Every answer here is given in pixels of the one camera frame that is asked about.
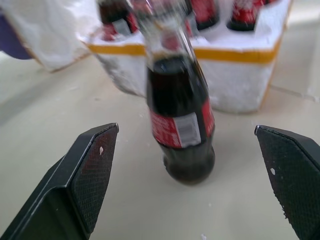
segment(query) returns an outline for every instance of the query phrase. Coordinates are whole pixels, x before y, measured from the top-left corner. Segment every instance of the white paint speck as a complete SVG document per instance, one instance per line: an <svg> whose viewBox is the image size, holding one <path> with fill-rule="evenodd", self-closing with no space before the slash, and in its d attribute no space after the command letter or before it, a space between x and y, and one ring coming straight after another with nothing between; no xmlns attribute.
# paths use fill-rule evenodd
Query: white paint speck
<svg viewBox="0 0 320 240"><path fill-rule="evenodd" d="M80 88L79 86L72 86L68 90L69 91L75 91L75 90L78 90L79 88Z"/></svg>

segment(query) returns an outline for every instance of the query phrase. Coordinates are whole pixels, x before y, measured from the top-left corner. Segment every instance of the white floor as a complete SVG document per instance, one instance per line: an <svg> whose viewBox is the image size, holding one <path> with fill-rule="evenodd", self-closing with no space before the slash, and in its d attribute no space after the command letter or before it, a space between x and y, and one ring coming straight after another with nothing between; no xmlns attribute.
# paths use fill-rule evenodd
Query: white floor
<svg viewBox="0 0 320 240"><path fill-rule="evenodd" d="M118 122L92 240L297 239L274 197L254 128L287 129L320 143L320 21L300 3L261 110L214 113L216 165L195 187L167 175L145 100L117 90L94 57L50 74L33 60L0 53L0 234L80 133Z"/></svg>

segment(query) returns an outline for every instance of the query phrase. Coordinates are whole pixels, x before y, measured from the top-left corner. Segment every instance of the yellow stripe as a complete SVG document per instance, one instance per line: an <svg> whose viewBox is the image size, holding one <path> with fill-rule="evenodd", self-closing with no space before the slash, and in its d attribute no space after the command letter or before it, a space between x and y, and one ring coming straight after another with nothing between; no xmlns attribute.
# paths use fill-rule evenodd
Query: yellow stripe
<svg viewBox="0 0 320 240"><path fill-rule="evenodd" d="M280 47L281 39L278 40L275 47L271 50L258 51L232 51L212 48L195 48L194 52L198 59L238 62L238 63L255 63L267 64L272 62ZM96 54L114 54L114 55L131 55L143 56L145 47L143 45L124 45L124 46L101 46L89 44L88 48Z"/></svg>

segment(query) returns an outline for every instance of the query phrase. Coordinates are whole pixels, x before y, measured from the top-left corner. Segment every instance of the textured gripper pad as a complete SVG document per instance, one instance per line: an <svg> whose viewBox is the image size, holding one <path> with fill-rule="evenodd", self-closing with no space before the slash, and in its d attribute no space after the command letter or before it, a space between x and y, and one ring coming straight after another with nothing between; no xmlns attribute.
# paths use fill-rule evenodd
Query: textured gripper pad
<svg viewBox="0 0 320 240"><path fill-rule="evenodd" d="M72 193L83 223L94 231L109 184L118 128L99 134L87 151L72 184Z"/></svg>
<svg viewBox="0 0 320 240"><path fill-rule="evenodd" d="M320 239L320 147L310 138L257 126L274 194L301 240Z"/></svg>

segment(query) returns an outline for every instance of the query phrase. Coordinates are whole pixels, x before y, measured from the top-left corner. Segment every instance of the white styrofoam box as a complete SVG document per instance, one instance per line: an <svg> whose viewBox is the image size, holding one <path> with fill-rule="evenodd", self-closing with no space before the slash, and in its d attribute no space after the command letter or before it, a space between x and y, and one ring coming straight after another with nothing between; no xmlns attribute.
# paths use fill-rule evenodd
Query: white styrofoam box
<svg viewBox="0 0 320 240"><path fill-rule="evenodd" d="M89 54L79 37L101 25L94 0L0 0L22 44L48 71Z"/></svg>
<svg viewBox="0 0 320 240"><path fill-rule="evenodd" d="M236 32L226 27L232 2L219 0L220 23L201 31L191 44L208 83L211 106L224 112L249 113L259 109L267 92L291 0L278 0L264 7L255 32ZM111 42L91 35L84 41L118 88L146 96L141 33Z"/></svg>

